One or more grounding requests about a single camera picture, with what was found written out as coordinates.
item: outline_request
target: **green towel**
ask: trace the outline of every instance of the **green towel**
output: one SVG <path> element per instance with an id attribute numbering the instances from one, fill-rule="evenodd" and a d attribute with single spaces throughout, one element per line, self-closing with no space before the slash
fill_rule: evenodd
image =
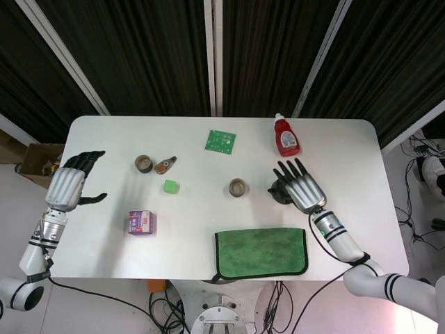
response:
<path id="1" fill-rule="evenodd" d="M 307 269 L 305 230 L 267 228 L 215 233 L 219 278 L 236 280 L 300 275 Z"/>

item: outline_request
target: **curtain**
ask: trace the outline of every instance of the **curtain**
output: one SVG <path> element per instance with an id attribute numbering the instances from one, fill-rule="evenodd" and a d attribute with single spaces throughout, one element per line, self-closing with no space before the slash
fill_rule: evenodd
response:
<path id="1" fill-rule="evenodd" d="M 224 1 L 223 115 L 290 117 L 337 4 Z"/>
<path id="2" fill-rule="evenodd" d="M 202 0 L 37 3 L 112 115 L 210 115 Z"/>
<path id="3" fill-rule="evenodd" d="M 0 113 L 38 141 L 64 143 L 95 109 L 14 1 L 0 1 L 0 30 Z"/>
<path id="4" fill-rule="evenodd" d="M 299 117 L 362 118 L 384 147 L 445 98 L 445 2 L 353 1 Z"/>

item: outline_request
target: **cardboard box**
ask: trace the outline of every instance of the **cardboard box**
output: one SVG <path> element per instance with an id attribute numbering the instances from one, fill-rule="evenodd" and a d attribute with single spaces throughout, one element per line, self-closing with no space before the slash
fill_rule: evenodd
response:
<path id="1" fill-rule="evenodd" d="M 43 175 L 43 168 L 48 161 L 55 162 L 63 153 L 63 144 L 30 144 L 19 169 L 19 174 L 48 189 L 51 176 Z"/>
<path id="2" fill-rule="evenodd" d="M 0 130 L 0 164 L 20 164 L 25 153 L 25 145 Z"/>
<path id="3" fill-rule="evenodd" d="M 132 235 L 153 234 L 156 217 L 148 210 L 130 211 L 128 222 L 128 233 Z"/>

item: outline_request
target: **bottle label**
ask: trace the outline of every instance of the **bottle label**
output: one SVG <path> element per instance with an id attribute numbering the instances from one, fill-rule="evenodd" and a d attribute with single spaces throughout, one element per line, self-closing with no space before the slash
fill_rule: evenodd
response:
<path id="1" fill-rule="evenodd" d="M 297 146 L 297 138 L 290 131 L 284 131 L 281 134 L 281 145 L 283 148 L 292 148 Z"/>

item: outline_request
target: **purple box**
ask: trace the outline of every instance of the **purple box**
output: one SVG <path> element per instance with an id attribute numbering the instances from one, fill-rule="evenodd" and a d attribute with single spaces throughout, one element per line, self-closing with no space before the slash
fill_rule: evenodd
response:
<path id="1" fill-rule="evenodd" d="M 153 234 L 156 224 L 156 216 L 148 211 L 130 211 L 128 233 L 137 234 Z"/>

